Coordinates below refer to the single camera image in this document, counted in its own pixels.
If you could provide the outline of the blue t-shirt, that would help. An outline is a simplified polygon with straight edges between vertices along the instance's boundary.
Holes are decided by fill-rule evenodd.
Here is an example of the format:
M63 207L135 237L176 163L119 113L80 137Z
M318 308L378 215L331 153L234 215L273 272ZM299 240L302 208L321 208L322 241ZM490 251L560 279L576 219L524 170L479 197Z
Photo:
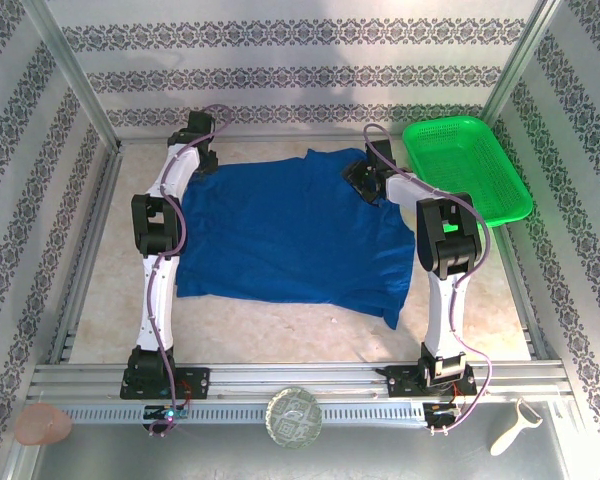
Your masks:
M355 148L309 150L193 175L178 297L332 304L397 328L415 238L398 205L370 205L342 177L365 158Z

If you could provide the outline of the white peeler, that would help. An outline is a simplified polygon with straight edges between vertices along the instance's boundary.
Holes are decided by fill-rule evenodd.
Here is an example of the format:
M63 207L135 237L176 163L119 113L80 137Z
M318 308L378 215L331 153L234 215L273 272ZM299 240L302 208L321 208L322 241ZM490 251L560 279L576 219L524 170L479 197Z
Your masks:
M515 420L493 442L489 453L491 456L503 454L525 429L536 429L543 423L540 414L523 398L518 398L514 404Z

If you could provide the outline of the green plastic basket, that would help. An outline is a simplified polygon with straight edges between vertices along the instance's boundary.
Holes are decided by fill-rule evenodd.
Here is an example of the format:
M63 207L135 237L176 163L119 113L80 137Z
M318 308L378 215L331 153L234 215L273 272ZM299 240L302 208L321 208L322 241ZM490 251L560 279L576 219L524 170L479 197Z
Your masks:
M483 121L454 116L414 123L402 140L419 179L450 193L467 193L489 227L526 218L531 195L494 133Z

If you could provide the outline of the aluminium enclosure frame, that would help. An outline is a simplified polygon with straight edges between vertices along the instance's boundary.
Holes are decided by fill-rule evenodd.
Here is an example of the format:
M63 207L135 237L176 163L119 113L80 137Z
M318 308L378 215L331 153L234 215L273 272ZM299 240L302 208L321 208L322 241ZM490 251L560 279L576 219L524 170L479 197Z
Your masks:
M456 435L430 435L423 427L324 425L305 450L277 447L263 424L183 424L170 440L152 438L142 424L76 424L64 440L25 446L15 423L29 405L142 404L118 394L118 365L37 365L33 345L19 345L8 385L0 395L0 446L10 449L0 478L207 478L213 468L228 479L403 478L430 480L574 480L574 450L582 423L564 366L557 360L504 361L477 412ZM211 394L198 403L261 404L286 387L311 392L320 404L423 403L390 398L374 363L215 364ZM543 418L523 430L501 455L493 442L526 400Z

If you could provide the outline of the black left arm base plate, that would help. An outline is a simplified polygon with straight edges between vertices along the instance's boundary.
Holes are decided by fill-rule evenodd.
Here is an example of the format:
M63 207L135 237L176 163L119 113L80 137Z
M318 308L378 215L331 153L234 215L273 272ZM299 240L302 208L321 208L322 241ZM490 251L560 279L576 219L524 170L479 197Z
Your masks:
M177 400L204 400L208 395L210 370L201 367L177 367L173 371ZM124 371L120 398L123 400L171 400L171 383L167 371L127 368Z

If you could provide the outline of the pink translucent cup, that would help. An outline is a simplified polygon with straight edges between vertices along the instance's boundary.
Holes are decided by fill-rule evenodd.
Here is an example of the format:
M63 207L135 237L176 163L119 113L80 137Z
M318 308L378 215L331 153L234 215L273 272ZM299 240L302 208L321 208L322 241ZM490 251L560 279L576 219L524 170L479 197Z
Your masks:
M27 406L18 416L14 435L25 446L49 445L67 438L72 426L71 418L64 411L37 403Z

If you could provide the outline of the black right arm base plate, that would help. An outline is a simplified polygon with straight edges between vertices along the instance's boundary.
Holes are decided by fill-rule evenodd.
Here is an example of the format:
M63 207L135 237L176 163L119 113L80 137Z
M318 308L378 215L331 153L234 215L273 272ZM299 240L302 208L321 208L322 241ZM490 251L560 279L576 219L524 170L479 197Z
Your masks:
M464 372L430 380L429 371L416 365L389 365L376 372L386 380L390 398L411 397L454 397L477 394L475 375L472 367L466 365Z

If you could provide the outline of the round patterned glass disc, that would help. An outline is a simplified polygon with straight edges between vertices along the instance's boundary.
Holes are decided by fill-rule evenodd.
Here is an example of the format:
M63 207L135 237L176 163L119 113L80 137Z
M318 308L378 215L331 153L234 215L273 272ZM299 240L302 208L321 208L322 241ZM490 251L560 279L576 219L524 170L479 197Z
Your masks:
M273 442L287 449L313 444L321 433L323 412L316 398L300 387L277 392L265 411L265 426Z

